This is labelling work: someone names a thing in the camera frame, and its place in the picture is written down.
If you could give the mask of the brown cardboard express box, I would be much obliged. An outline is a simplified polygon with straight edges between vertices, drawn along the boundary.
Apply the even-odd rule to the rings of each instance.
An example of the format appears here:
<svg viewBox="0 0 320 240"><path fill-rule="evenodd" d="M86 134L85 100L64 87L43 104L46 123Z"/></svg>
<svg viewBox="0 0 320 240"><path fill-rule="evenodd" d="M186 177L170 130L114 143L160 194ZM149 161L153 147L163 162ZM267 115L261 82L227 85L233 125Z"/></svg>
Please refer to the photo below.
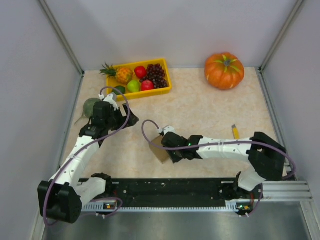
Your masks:
<svg viewBox="0 0 320 240"><path fill-rule="evenodd" d="M169 154L167 153L166 150L156 147L156 145L161 147L163 146L161 143L162 139L163 139L163 136L161 135L157 136L155 139L151 141L151 143L149 144L149 148L152 151L152 153L155 155L155 157L159 160L159 162L161 164L165 164L170 159Z"/></svg>

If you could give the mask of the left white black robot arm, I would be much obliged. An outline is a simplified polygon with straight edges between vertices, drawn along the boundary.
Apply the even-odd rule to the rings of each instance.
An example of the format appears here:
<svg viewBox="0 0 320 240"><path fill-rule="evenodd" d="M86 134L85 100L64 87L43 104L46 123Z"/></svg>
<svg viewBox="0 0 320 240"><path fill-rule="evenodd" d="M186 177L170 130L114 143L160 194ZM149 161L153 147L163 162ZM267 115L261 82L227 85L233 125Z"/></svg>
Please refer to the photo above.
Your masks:
<svg viewBox="0 0 320 240"><path fill-rule="evenodd" d="M83 206L95 197L109 198L114 191L108 176L94 175L83 185L78 182L93 155L105 139L134 126L139 119L132 113L128 102L123 104L123 116L118 104L104 99L95 103L93 116L80 130L75 146L62 167L37 187L40 215L47 227L57 222L75 223Z"/></svg>

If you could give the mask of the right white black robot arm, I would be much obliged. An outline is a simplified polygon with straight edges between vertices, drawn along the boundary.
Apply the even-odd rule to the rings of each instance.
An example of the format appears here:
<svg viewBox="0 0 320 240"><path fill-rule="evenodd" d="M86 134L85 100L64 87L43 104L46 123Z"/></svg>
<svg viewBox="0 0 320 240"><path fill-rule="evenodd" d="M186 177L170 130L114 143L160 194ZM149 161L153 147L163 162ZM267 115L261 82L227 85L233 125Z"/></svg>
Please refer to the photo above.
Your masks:
<svg viewBox="0 0 320 240"><path fill-rule="evenodd" d="M168 132L161 144L173 163L183 159L232 159L249 164L239 171L233 183L222 185L219 194L224 200L245 198L265 181L283 179L286 149L263 132L245 139L213 139L202 135L189 138Z"/></svg>

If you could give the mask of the yellow utility knife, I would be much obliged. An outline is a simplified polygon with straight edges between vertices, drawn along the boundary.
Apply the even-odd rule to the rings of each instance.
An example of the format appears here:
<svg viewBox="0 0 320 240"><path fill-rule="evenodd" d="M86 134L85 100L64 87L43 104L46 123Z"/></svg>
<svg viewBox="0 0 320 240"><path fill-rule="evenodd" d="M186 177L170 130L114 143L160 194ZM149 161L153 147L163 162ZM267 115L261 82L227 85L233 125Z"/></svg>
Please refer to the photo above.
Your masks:
<svg viewBox="0 0 320 240"><path fill-rule="evenodd" d="M239 131L237 129L237 126L235 124L233 124L231 129L232 129L232 134L233 134L234 139L236 139L236 140L239 139L240 138L240 134L239 134Z"/></svg>

